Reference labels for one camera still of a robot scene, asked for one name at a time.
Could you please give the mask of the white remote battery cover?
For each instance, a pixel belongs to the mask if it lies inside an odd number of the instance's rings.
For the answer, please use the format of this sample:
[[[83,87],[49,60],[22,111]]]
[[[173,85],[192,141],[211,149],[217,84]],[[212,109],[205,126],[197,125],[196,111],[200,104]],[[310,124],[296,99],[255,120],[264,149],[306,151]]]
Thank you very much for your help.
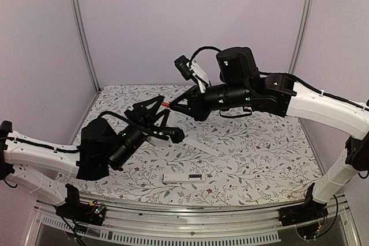
[[[214,149],[204,145],[203,143],[200,143],[200,142],[196,141],[195,139],[185,138],[184,143],[187,144],[187,145],[190,145],[191,147],[194,147],[194,148],[196,148],[200,151],[208,153],[210,155],[213,155],[213,156],[218,156],[219,155],[219,152],[217,150],[214,150]]]

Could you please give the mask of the white air conditioner remote control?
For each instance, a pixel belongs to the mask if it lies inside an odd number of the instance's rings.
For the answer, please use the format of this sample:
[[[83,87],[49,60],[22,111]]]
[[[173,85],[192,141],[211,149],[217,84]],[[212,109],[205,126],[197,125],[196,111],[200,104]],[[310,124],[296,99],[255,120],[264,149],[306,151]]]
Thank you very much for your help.
[[[202,179],[189,179],[189,175],[196,174],[182,174],[182,173],[174,173],[174,174],[163,174],[162,183],[164,184],[195,184],[195,183],[204,183],[206,182],[206,176],[203,174]]]

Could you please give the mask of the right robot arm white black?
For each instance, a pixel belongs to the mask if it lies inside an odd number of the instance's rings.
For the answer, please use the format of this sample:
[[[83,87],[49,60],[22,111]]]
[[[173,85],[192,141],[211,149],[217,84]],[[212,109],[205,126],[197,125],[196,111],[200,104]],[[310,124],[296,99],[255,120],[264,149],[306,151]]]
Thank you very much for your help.
[[[368,169],[368,105],[319,90],[288,73],[258,70],[248,47],[217,50],[221,84],[212,85],[194,58],[180,56],[175,67],[194,86],[170,102],[171,110],[196,121],[204,121],[213,111],[223,114],[243,108],[244,115],[266,112],[302,118],[335,128],[349,138],[345,150],[328,172],[309,186],[298,216],[311,220],[331,197],[351,178]]]

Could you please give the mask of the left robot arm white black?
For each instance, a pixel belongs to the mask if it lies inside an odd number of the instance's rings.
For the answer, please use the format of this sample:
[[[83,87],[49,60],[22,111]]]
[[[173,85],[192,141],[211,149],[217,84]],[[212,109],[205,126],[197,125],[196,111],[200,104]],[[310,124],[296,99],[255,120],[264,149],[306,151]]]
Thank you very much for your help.
[[[12,188],[23,186],[54,206],[62,206],[72,219],[86,211],[78,189],[62,185],[41,172],[56,171],[78,180],[96,181],[121,171],[145,143],[179,143],[184,133],[168,126],[169,109],[161,109],[163,96],[136,103],[120,115],[103,111],[82,130],[79,145],[63,145],[26,137],[1,123],[1,180]]]

